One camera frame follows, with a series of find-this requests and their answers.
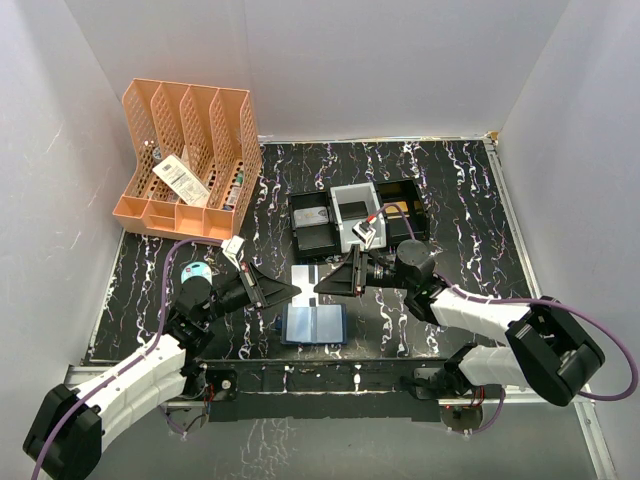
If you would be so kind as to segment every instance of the white enclosure wall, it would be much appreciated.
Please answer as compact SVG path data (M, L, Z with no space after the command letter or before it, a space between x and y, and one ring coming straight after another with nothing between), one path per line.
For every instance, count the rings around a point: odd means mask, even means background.
M28 478L22 442L45 393L85 353L133 167L122 109L62 0L0 2L0 465Z
M134 76L250 88L261 135L500 129L566 0L66 0L118 95Z
M542 289L603 320L640 358L640 4L573 0L500 135ZM592 382L629 379L610 342ZM640 395L597 406L621 479L638 478Z

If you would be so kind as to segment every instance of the orange plastic file organizer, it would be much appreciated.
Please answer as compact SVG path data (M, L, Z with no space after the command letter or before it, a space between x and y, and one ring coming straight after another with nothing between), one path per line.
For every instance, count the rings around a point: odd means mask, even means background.
M113 214L125 230L174 239L225 240L240 231L261 167L249 91L135 79L122 97L136 171ZM208 186L205 207L186 205L152 171L153 149L181 156ZM235 208L223 210L238 173Z

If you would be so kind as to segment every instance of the blue notebook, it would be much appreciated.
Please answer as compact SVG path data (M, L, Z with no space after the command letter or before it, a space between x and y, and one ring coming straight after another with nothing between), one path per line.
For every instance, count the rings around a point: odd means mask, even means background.
M347 308L342 304L294 307L285 305L282 343L325 345L347 343Z

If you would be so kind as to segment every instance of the black table surface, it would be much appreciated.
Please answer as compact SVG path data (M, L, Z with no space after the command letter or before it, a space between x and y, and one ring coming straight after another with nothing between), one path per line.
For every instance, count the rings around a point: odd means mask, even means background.
M525 275L500 200L484 143L421 141L379 143L270 144L240 235L245 260L266 274L290 281L295 264L287 194L372 180L417 177L431 217L429 246L436 271L463 288L502 297L529 296ZM146 343L158 327L160 283L173 240L126 233L107 300L85 364L113 363ZM338 258L328 258L335 262ZM169 292L190 262L206 261L216 276L233 271L220 249L201 244L176 255ZM340 361L378 358L442 359L464 343L486 339L455 328L417 321L394 289L368 288L352 299L323 296L321 303L347 306L347 345L281 344L276 328L283 305L244 309L218 319L206 360Z

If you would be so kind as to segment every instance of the white paper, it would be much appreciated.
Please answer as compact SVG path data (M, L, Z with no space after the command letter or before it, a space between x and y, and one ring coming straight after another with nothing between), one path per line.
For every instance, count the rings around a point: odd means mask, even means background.
M207 204L209 190L175 155L169 155L153 167L153 173L176 192L187 205L204 207Z

